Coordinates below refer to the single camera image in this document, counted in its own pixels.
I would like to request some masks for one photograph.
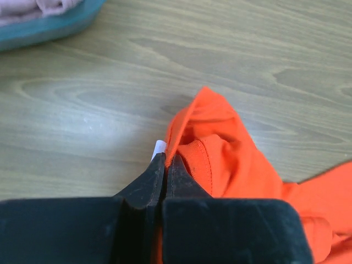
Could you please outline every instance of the light pink cloth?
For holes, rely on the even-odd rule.
[[[83,0],[0,0],[0,26],[61,15]]]

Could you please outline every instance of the table surface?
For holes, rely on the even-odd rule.
[[[108,0],[0,54],[0,199],[113,195],[207,85],[284,180],[352,158],[350,0]]]

